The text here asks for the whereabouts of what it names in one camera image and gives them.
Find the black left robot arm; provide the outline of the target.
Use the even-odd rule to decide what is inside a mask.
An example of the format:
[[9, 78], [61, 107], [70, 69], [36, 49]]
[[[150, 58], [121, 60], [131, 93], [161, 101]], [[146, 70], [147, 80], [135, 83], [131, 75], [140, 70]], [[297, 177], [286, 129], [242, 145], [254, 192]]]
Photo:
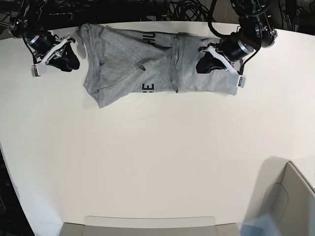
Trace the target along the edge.
[[[270, 0], [232, 0], [231, 6], [239, 16], [239, 28], [231, 34], [222, 34], [213, 27], [213, 13], [216, 7], [213, 0], [208, 13], [208, 27], [220, 41], [210, 43], [208, 47], [200, 47], [199, 52], [204, 51], [205, 55], [196, 65], [199, 74], [209, 74], [214, 70], [227, 69], [224, 61], [233, 63], [242, 61], [245, 56], [250, 56], [241, 62], [237, 74], [243, 75], [246, 63], [252, 59], [261, 48], [271, 47], [277, 35], [277, 31], [269, 24], [266, 14], [271, 5]], [[215, 58], [208, 49], [214, 49], [215, 53], [223, 56], [224, 61]]]

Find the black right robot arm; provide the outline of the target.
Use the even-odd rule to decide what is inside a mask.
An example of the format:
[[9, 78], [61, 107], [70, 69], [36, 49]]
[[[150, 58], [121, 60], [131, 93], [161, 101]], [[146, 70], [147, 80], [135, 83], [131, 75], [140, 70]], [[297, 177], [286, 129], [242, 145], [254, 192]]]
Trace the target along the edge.
[[71, 44], [76, 40], [69, 34], [59, 37], [39, 24], [46, 0], [24, 0], [12, 23], [9, 33], [21, 38], [29, 50], [34, 77], [47, 73], [47, 67], [53, 66], [63, 72], [71, 72], [80, 67], [80, 62], [72, 50]]

